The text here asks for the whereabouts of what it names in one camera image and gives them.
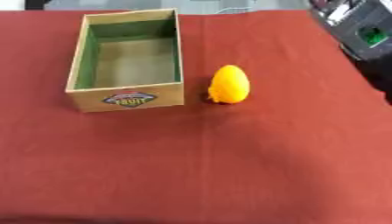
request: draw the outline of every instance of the gray floor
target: gray floor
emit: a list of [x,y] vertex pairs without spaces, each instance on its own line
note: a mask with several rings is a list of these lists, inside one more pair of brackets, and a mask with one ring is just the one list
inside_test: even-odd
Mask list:
[[182,14],[305,9],[308,0],[52,0],[47,10],[145,10],[179,8]]

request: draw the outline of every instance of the fruit box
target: fruit box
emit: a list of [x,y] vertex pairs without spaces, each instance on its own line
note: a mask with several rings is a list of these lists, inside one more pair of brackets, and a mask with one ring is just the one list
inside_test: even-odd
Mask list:
[[66,93],[83,112],[184,104],[176,10],[86,15]]

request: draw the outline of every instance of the fruit label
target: fruit label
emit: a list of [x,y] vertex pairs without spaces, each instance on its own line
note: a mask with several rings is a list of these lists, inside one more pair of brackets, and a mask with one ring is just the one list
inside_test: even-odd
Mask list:
[[127,108],[136,108],[155,99],[157,99],[157,97],[153,94],[128,92],[127,94],[113,94],[110,97],[105,98],[103,102],[120,105]]

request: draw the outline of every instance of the table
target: table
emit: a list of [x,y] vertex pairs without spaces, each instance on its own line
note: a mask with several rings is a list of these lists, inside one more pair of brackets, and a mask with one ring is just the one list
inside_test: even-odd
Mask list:
[[[181,16],[186,105],[95,114],[64,94],[82,13],[0,13],[0,221],[392,221],[392,108],[305,11]],[[203,102],[225,64],[251,96]]]

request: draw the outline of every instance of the wooden box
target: wooden box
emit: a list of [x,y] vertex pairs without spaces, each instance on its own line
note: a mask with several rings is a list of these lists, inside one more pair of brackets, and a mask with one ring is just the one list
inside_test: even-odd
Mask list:
[[86,15],[66,93],[84,112],[183,105],[176,10]]

